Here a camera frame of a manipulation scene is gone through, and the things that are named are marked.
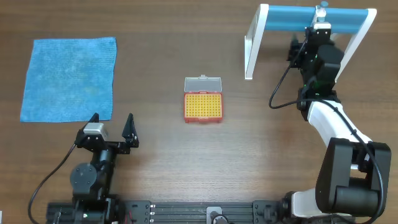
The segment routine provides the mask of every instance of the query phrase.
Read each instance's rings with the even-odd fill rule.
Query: white stand
[[[259,53],[262,35],[264,29],[266,28],[267,16],[268,16],[269,5],[260,4],[256,14],[250,24],[250,28],[246,36],[244,36],[244,79],[252,80],[253,71],[256,65],[257,55]],[[355,50],[358,48],[359,43],[361,43],[363,37],[368,32],[373,20],[377,14],[376,9],[368,9],[368,16],[363,22],[362,26],[359,28],[358,33],[352,36],[345,50],[345,55],[341,61],[340,71],[338,72],[335,81],[340,76],[341,72],[344,70],[350,58],[353,56]]]

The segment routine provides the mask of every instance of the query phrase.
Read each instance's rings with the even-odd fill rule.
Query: cable
[[[33,224],[39,224],[32,216],[32,204],[33,201],[35,200],[35,197],[37,195],[37,192],[40,190],[40,188],[43,186],[43,184],[63,165],[63,163],[68,159],[69,155],[72,153],[72,151],[75,149],[76,144],[73,144],[72,147],[69,149],[67,155],[65,156],[65,158],[63,158],[63,160],[59,163],[59,165],[53,170],[51,171],[51,173],[49,175],[47,175],[43,181],[39,184],[39,186],[37,186],[36,190],[33,192],[32,197],[30,198],[29,204],[27,205],[27,215],[29,216],[30,221]]]
[[[377,163],[376,158],[374,157],[373,153],[371,152],[371,150],[368,148],[368,146],[365,144],[365,142],[358,136],[358,134],[356,133],[356,130],[353,129],[353,127],[351,127],[350,123],[347,121],[347,119],[341,114],[341,112],[338,110],[338,108],[335,108],[331,103],[325,101],[325,100],[319,100],[319,99],[301,99],[301,100],[295,100],[295,101],[291,101],[288,103],[284,103],[282,105],[279,106],[273,106],[272,105],[272,99],[274,98],[276,92],[278,91],[280,84],[282,84],[284,78],[286,77],[286,74],[288,73],[288,71],[290,70],[290,68],[292,67],[292,65],[295,63],[295,61],[297,60],[297,58],[299,57],[301,51],[304,48],[304,45],[308,42],[308,36],[307,38],[304,40],[300,50],[298,51],[296,57],[291,61],[291,63],[289,64],[289,66],[287,67],[285,73],[282,75],[282,78],[279,80],[278,85],[275,87],[274,92],[272,92],[271,97],[269,98],[269,102],[268,105],[271,109],[279,109],[279,108],[283,108],[285,106],[288,105],[292,105],[292,104],[296,104],[296,103],[301,103],[301,102],[320,102],[323,104],[326,104],[327,106],[329,106],[335,113],[337,113],[337,115],[341,118],[341,120],[345,123],[345,125],[347,126],[347,128],[351,131],[352,135],[361,143],[361,145],[365,148],[366,153],[369,155],[369,159],[370,161],[373,163],[373,166],[377,172],[377,179],[379,181],[379,188],[380,188],[380,194],[379,194],[379,202],[377,205],[377,210],[376,213],[366,222],[363,223],[359,223],[359,224],[370,224],[373,223],[382,213],[382,207],[384,205],[384,184],[383,184],[383,180],[382,180],[382,176],[381,176],[381,172],[380,172],[380,167],[379,164]],[[330,217],[337,217],[340,218],[341,220],[343,220],[346,223],[349,224],[356,224],[355,222],[352,222],[350,220],[347,220],[346,218],[342,217],[341,215],[337,215],[337,214],[331,214]]]

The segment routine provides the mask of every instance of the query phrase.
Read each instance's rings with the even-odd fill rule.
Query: square blue cloth
[[[109,120],[116,39],[35,40],[21,122]]]

